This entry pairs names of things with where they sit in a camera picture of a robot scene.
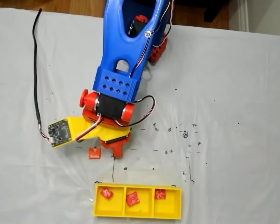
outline black line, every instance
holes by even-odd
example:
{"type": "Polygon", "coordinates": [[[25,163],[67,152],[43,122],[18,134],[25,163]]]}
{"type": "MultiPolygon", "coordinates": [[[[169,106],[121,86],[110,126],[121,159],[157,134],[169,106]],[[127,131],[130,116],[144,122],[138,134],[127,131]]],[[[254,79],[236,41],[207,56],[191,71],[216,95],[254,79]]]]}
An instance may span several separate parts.
{"type": "Polygon", "coordinates": [[[38,17],[41,14],[42,9],[40,8],[38,10],[37,16],[34,20],[34,24],[33,24],[33,28],[32,28],[32,36],[33,36],[33,41],[34,41],[34,61],[33,61],[33,65],[34,65],[34,105],[35,105],[35,112],[36,112],[36,118],[37,118],[37,122],[39,125],[42,125],[42,121],[41,121],[41,115],[39,113],[39,107],[38,107],[38,100],[37,100],[37,42],[36,42],[36,37],[35,37],[35,27],[38,21],[38,17]]]}
{"type": "Polygon", "coordinates": [[[113,171],[112,171],[112,181],[114,183],[114,166],[115,166],[115,157],[113,156],[113,171]]]}
{"type": "Polygon", "coordinates": [[[188,158],[188,164],[189,164],[189,170],[190,170],[190,180],[192,181],[192,177],[191,177],[191,166],[190,166],[190,159],[188,158]]]}

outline yellow tray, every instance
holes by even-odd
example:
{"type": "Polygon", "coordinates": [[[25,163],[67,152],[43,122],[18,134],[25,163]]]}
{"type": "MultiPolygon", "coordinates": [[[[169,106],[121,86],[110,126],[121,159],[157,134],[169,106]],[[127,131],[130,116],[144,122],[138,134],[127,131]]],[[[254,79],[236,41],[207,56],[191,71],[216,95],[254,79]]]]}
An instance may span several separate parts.
{"type": "Polygon", "coordinates": [[[93,215],[99,217],[181,219],[182,190],[169,186],[98,183],[93,215]],[[103,188],[113,192],[110,199],[100,194],[103,188]],[[164,189],[166,199],[155,199],[155,189],[164,189]],[[126,195],[137,192],[140,203],[129,207],[126,195]]]}

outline red and white wire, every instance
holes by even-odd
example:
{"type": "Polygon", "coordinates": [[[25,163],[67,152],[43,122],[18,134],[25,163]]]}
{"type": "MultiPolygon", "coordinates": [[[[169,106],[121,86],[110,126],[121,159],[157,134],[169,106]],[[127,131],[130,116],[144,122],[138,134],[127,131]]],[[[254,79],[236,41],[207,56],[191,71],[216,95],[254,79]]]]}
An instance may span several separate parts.
{"type": "Polygon", "coordinates": [[[45,138],[49,143],[50,143],[50,139],[48,138],[48,136],[44,133],[43,129],[42,129],[42,125],[38,125],[38,130],[41,133],[42,137],[45,138]]]}
{"type": "Polygon", "coordinates": [[[166,33],[166,35],[165,35],[163,41],[162,41],[158,46],[154,46],[154,45],[153,45],[153,47],[158,48],[159,46],[161,46],[161,45],[165,42],[165,40],[168,38],[168,34],[170,33],[170,30],[171,30],[171,27],[172,27],[174,0],[171,0],[170,2],[171,2],[171,14],[170,14],[170,27],[169,27],[169,30],[168,30],[168,32],[166,33]]]}
{"type": "Polygon", "coordinates": [[[148,98],[148,97],[150,97],[150,98],[153,99],[153,105],[152,105],[152,107],[150,108],[150,110],[149,110],[149,112],[147,113],[147,115],[144,116],[144,118],[142,118],[141,120],[139,120],[139,121],[137,121],[137,122],[135,122],[135,123],[132,123],[132,124],[126,125],[126,126],[125,126],[125,125],[122,125],[121,123],[119,123],[116,119],[113,119],[113,121],[114,121],[119,127],[131,127],[131,126],[140,124],[140,123],[142,123],[143,121],[145,121],[145,120],[152,114],[152,112],[154,111],[155,104],[156,104],[155,98],[154,98],[153,96],[151,96],[151,95],[148,95],[148,96],[145,96],[144,98],[139,99],[139,100],[137,100],[137,101],[134,102],[134,103],[139,103],[139,102],[143,101],[144,99],[146,99],[146,98],[148,98]]]}
{"type": "Polygon", "coordinates": [[[82,137],[84,137],[85,135],[87,135],[89,132],[91,132],[93,129],[95,129],[103,120],[103,116],[100,114],[99,117],[98,117],[98,120],[93,124],[91,125],[89,128],[87,128],[85,131],[83,131],[81,134],[79,134],[75,140],[77,142],[81,142],[83,140],[80,140],[82,137]]]}

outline red block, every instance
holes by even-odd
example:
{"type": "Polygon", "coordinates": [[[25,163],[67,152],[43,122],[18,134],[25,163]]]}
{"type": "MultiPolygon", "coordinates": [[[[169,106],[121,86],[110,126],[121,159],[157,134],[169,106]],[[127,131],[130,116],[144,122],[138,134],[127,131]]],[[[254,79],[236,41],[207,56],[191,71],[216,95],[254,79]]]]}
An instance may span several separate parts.
{"type": "Polygon", "coordinates": [[[134,204],[138,204],[140,202],[138,198],[137,192],[133,192],[129,195],[126,195],[126,202],[129,207],[133,206],[134,204]]]}
{"type": "Polygon", "coordinates": [[[166,199],[166,191],[165,191],[165,189],[156,189],[154,191],[154,198],[155,199],[166,199]]]}
{"type": "MultiPolygon", "coordinates": [[[[163,34],[161,43],[163,42],[164,38],[165,38],[165,34],[163,34]]],[[[168,39],[166,39],[164,41],[164,43],[161,44],[160,46],[153,48],[153,50],[151,52],[151,57],[149,59],[150,62],[156,63],[159,60],[159,58],[161,57],[162,53],[164,52],[164,50],[167,46],[167,42],[168,42],[168,39]]]]}
{"type": "Polygon", "coordinates": [[[101,158],[101,148],[89,148],[88,149],[88,159],[100,159],[101,158]]]}
{"type": "Polygon", "coordinates": [[[100,194],[107,199],[110,199],[113,196],[113,192],[109,191],[107,188],[103,188],[100,194]]]}

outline white tablecloth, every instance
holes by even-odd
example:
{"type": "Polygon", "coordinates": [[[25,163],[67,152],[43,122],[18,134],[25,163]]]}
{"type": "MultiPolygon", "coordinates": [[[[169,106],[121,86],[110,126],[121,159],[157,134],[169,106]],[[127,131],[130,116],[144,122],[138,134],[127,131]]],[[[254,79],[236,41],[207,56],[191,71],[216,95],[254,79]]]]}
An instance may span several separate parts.
{"type": "MultiPolygon", "coordinates": [[[[98,140],[52,149],[38,133],[35,17],[0,9],[0,224],[174,223],[92,216],[94,182],[112,181],[112,153],[90,161],[98,140]]],[[[81,114],[103,20],[42,13],[36,34],[45,127],[81,114]]],[[[147,94],[156,109],[115,160],[115,182],[181,187],[177,223],[280,224],[280,37],[173,26],[161,59],[143,73],[137,98],[147,94]]],[[[139,105],[134,119],[150,106],[139,105]]]]}

